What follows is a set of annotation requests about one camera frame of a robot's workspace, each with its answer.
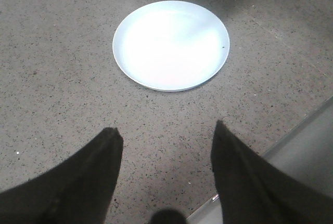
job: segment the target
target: terrazzo floor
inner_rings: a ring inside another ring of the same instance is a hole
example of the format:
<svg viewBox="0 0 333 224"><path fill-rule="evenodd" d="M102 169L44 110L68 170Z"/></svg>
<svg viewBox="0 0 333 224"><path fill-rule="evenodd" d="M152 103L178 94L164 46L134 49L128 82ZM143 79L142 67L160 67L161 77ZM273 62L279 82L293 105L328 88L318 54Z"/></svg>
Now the terrazzo floor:
<svg viewBox="0 0 333 224"><path fill-rule="evenodd" d="M104 127L124 138L106 223L186 216L215 194L210 149L223 119L263 154L333 94L332 0L182 0L226 25L230 53L203 85L163 93L118 68L112 38L163 0L0 0L0 190L68 158Z"/></svg>

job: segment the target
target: gray floor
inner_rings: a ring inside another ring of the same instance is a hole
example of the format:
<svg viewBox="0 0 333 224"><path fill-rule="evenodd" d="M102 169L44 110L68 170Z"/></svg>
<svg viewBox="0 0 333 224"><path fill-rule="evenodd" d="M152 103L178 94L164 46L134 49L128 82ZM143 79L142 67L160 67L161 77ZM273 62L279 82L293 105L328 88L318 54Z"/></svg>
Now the gray floor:
<svg viewBox="0 0 333 224"><path fill-rule="evenodd" d="M332 0L184 0L225 23L226 64L181 93L134 83L112 37L156 1L0 0L0 190L112 126L125 148L107 223L144 223L167 206L189 215L215 194L217 119L262 154L333 94Z"/></svg>

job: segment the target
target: white plate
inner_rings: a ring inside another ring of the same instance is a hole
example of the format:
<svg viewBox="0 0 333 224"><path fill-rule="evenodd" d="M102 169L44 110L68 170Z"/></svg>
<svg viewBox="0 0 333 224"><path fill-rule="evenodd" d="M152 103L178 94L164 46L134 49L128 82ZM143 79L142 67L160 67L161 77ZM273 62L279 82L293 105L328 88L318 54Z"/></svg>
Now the white plate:
<svg viewBox="0 0 333 224"><path fill-rule="evenodd" d="M113 54L131 79L161 91L187 90L214 76L229 53L221 20L189 2L163 1L129 14L113 37Z"/></svg>

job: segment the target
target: paper plate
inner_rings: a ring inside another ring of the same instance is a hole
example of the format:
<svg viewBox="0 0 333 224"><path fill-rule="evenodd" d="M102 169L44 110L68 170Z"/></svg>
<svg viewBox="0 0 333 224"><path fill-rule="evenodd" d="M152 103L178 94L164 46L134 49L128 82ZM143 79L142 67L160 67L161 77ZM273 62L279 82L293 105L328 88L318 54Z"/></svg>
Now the paper plate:
<svg viewBox="0 0 333 224"><path fill-rule="evenodd" d="M132 80L155 90L180 91L202 84L221 69L229 36L207 9L163 1L129 14L112 45L118 66Z"/></svg>

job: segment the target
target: speckled floor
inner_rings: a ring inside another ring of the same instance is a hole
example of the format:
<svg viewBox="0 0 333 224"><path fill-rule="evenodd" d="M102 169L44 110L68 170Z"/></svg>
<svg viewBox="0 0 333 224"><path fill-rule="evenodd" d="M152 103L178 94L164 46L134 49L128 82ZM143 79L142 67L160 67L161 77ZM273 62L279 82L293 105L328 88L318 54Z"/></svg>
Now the speckled floor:
<svg viewBox="0 0 333 224"><path fill-rule="evenodd" d="M112 126L125 147L106 223L145 223L167 206L189 215L215 194L217 119L262 154L333 94L332 0L184 0L226 25L226 64L190 91L136 84L117 67L112 37L156 1L0 0L0 190Z"/></svg>

